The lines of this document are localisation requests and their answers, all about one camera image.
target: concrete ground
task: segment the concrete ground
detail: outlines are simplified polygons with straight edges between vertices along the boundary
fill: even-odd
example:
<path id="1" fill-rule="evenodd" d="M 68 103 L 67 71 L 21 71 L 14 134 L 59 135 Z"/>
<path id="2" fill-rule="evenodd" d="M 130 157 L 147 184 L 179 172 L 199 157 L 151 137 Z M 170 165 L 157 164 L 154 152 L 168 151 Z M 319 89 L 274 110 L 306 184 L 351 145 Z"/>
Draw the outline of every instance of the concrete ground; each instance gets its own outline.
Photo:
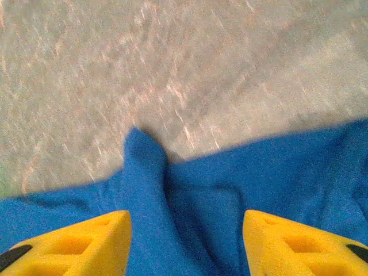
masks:
<path id="1" fill-rule="evenodd" d="M 0 0 L 0 196 L 368 115 L 368 0 Z"/>

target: yellow plastic piece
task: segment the yellow plastic piece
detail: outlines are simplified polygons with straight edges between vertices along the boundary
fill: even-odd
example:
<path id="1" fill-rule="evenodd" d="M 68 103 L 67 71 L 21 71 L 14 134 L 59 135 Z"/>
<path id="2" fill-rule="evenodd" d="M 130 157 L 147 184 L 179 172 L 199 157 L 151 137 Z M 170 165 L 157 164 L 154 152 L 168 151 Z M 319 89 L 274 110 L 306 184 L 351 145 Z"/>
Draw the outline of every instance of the yellow plastic piece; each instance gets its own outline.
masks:
<path id="1" fill-rule="evenodd" d="M 368 276 L 364 244 L 282 217 L 246 211 L 243 238 L 252 276 Z"/>
<path id="2" fill-rule="evenodd" d="M 122 276 L 131 238 L 129 212 L 105 214 L 18 243 L 33 248 L 0 276 Z"/>

